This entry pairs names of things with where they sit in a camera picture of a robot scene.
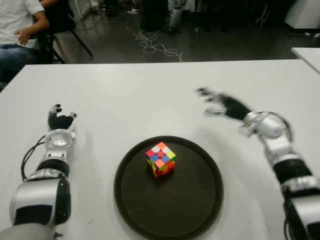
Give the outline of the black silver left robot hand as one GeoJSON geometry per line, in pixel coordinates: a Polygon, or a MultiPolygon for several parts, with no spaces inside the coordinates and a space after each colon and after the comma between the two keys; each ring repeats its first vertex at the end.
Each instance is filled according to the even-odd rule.
{"type": "Polygon", "coordinates": [[[59,115],[61,111],[60,104],[55,104],[50,108],[47,118],[48,129],[50,131],[58,129],[68,130],[77,117],[75,112],[71,112],[69,115],[59,115]]]}

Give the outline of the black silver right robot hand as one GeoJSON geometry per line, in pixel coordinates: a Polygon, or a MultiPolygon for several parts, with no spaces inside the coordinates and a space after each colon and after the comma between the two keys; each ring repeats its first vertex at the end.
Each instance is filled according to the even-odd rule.
{"type": "Polygon", "coordinates": [[[222,91],[200,87],[197,88],[195,92],[200,97],[204,97],[204,102],[209,104],[204,111],[204,114],[207,116],[226,116],[231,119],[243,121],[247,114],[252,112],[252,110],[240,100],[222,91]]]}

